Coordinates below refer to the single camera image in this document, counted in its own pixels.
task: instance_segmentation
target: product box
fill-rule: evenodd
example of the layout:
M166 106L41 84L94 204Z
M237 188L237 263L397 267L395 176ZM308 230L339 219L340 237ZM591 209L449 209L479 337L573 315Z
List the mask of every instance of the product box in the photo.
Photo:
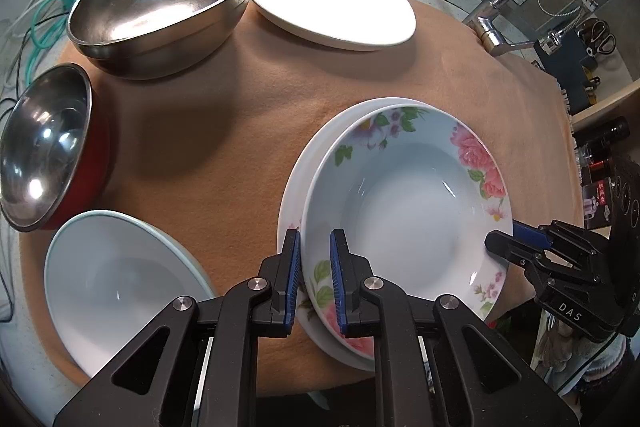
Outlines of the product box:
M588 230L611 225L611 178L585 185L582 188L584 227Z

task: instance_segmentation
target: white plate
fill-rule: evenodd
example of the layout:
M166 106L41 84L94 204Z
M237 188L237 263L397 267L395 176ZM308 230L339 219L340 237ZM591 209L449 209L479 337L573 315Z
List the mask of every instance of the white plate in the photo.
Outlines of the white plate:
M58 230L47 251L44 291L62 343L89 377L174 298L216 296L177 241L112 210L84 212Z
M302 217L302 268L314 309L337 333L329 236L345 230L350 250L409 295L458 296L480 317L500 293L507 263L489 255L491 230L513 232L502 176L463 123L426 104L376 110L324 156Z
M407 0L254 0L275 25L318 44L372 51L407 41L415 32Z
M379 110L395 103L415 103L415 100L409 98L376 98L352 105L325 123L322 129L309 140L289 175L289 181L287 181L287 186L282 195L280 215L278 216L277 251L282 248L287 229L300 228L302 213L305 209L306 193L309 190L314 173L322 163L322 158L335 140L361 117L371 111ZM374 371L375 368L371 359L364 358L359 353L354 353L336 341L335 337L318 318L306 292L302 288L298 292L298 301L296 302L296 321L302 325L309 338L329 356L356 369Z

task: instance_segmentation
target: beige cloth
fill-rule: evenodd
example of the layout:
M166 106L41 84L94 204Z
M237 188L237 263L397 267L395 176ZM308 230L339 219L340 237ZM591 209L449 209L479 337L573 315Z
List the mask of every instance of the beige cloth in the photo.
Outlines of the beige cloth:
M573 141L556 81L522 58L490 57L450 16L412 2L415 35L387 50L345 52L277 28L250 5L228 41L172 78L129 82L98 71L69 45L113 116L116 160L96 208L119 210L169 233L202 264L220 294L276 252L280 199L303 147L330 118L380 96L428 102L470 126L503 172L513 216L532 225L581 223ZM380 12L380 16L393 16ZM52 233L22 234L25 293L53 363L86 375L57 336L44 298ZM494 317L532 296L511 266ZM258 393L325 389L370 377L327 356L299 325L261 339Z

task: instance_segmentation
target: scissors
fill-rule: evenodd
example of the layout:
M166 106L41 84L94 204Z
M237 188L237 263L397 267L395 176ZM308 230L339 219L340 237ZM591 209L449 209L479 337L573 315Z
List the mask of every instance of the scissors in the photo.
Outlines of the scissors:
M616 49L616 36L609 30L609 25L601 19L589 19L578 32L578 36L587 46L587 55L590 57L596 54L610 55Z

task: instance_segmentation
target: stainless steel bowl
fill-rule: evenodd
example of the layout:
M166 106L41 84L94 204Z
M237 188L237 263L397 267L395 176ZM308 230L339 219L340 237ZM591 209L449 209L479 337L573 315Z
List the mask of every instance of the stainless steel bowl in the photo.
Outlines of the stainless steel bowl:
M101 70L133 80L177 73L231 35L249 0L76 0L66 32Z
M86 72L60 64L21 95L0 139L0 207L21 232L55 229L100 192L108 124Z

